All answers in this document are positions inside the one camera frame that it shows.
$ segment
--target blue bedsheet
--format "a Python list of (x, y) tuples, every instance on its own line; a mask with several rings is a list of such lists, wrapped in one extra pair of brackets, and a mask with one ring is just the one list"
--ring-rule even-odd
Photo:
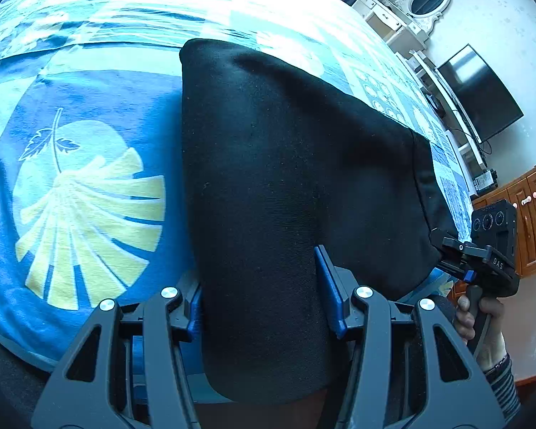
[[(466, 183), (438, 119), (339, 0), (3, 0), (0, 340), (41, 368), (101, 299), (143, 301), (193, 267), (178, 52), (194, 37), (277, 56), (427, 137), (469, 238)], [(183, 355), (202, 372), (198, 343)]]

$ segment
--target oval mirror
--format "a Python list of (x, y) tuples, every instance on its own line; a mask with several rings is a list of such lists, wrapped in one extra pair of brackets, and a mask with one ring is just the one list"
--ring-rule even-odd
[(416, 15), (429, 14), (441, 6), (444, 0), (413, 0), (411, 2), (411, 12)]

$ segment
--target metal screw head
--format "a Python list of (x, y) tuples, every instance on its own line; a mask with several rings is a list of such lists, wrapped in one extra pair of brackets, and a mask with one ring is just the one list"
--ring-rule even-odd
[(373, 291), (367, 286), (358, 287), (356, 289), (356, 295), (362, 299), (368, 299), (371, 295), (373, 295)]
[(173, 299), (179, 294), (179, 291), (174, 287), (165, 287), (161, 290), (161, 296), (164, 299)]
[(102, 300), (99, 304), (101, 311), (111, 311), (113, 308), (115, 308), (115, 302), (112, 299)]
[(427, 311), (431, 311), (432, 309), (435, 309), (435, 302), (431, 299), (422, 299), (419, 302), (419, 306)]

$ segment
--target human hand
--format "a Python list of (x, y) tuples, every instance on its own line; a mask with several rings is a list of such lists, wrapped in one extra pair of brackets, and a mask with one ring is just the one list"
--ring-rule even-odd
[[(466, 295), (461, 296), (457, 303), (455, 329), (463, 342), (467, 343), (475, 337), (475, 318), (469, 313), (470, 301)], [(502, 336), (504, 305), (497, 299), (483, 297), (478, 307), (492, 317), (477, 356), (478, 365), (483, 371), (488, 371), (506, 356), (506, 344)]]

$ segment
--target white wall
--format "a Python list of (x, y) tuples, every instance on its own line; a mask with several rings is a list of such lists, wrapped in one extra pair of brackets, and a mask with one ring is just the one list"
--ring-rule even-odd
[[(536, 165), (536, 4), (533, 0), (451, 0), (435, 23), (427, 50), (442, 64), (470, 43), (495, 70), (524, 117), (490, 140), (499, 184)], [(505, 299), (504, 335), (515, 378), (536, 374), (536, 275)]]

